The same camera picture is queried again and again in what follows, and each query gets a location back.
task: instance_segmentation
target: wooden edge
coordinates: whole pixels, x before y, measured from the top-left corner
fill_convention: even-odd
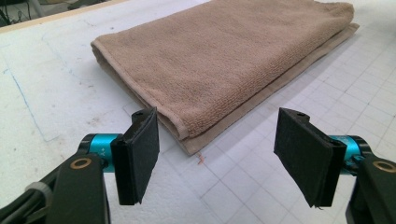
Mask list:
[[[102,8],[102,7],[113,6],[118,3],[122,3],[122,2],[126,2],[126,1],[128,1],[128,0],[111,0],[111,1],[104,2],[104,3],[99,3],[99,4],[92,5],[92,6],[88,6],[88,7],[82,7],[82,8],[78,8],[78,9],[74,9],[74,10],[70,10],[70,11],[66,11],[66,12],[62,12],[62,13],[58,13],[58,14],[54,14],[54,15],[50,15],[50,16],[46,16],[46,17],[42,17],[42,18],[38,18],[38,19],[34,19],[31,21],[24,21],[24,22],[20,22],[17,24],[4,26],[4,27],[0,28],[0,34],[14,31],[14,30],[19,30],[19,29],[33,26],[33,25],[43,24],[43,23],[49,22],[49,21],[59,20],[61,18],[74,16],[74,15],[77,15],[80,13],[96,10],[96,9]]]

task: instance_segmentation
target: blue anodized part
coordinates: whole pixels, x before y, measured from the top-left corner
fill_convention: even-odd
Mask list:
[[[350,160],[353,155],[361,154],[358,144],[348,135],[329,135],[329,137],[346,145],[346,155],[344,157],[344,161]]]
[[[119,133],[98,133],[91,141],[90,153],[97,153],[102,160],[107,162],[107,167],[103,169],[105,173],[114,173],[110,144],[117,136]]]

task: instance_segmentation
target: towel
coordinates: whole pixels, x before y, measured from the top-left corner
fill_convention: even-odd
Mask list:
[[[92,51],[189,155],[350,37],[348,3],[214,0],[98,36]]]

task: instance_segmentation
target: table surface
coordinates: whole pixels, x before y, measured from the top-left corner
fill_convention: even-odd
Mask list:
[[[140,109],[100,68],[91,42],[203,2],[119,1],[0,29],[0,207],[73,155],[86,134],[124,133]],[[325,133],[362,135],[396,161],[396,33],[381,23],[394,19],[384,7],[394,3],[356,4],[357,34],[206,147],[204,164],[160,126],[143,204],[118,205],[114,175],[105,174],[113,222],[345,223],[354,178],[340,177],[334,208],[310,209],[271,150],[283,106]]]

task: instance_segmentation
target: brown towel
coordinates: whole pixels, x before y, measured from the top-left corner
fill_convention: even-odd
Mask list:
[[[353,6],[214,0],[92,42],[190,155],[351,36]]]

